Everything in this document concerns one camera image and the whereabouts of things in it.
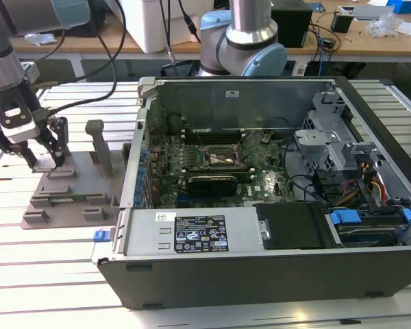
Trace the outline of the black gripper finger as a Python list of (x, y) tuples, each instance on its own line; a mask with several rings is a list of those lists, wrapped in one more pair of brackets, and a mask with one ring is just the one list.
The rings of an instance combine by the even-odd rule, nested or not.
[(23, 158), (30, 169), (33, 169), (35, 167), (37, 158), (35, 157), (32, 150), (29, 148), (27, 141), (23, 141), (21, 143), (9, 142), (8, 147), (10, 153), (16, 154), (17, 156)]
[(40, 134), (36, 141), (51, 155), (55, 167), (61, 167), (66, 158), (69, 141), (68, 121), (65, 117), (43, 119), (38, 123)]

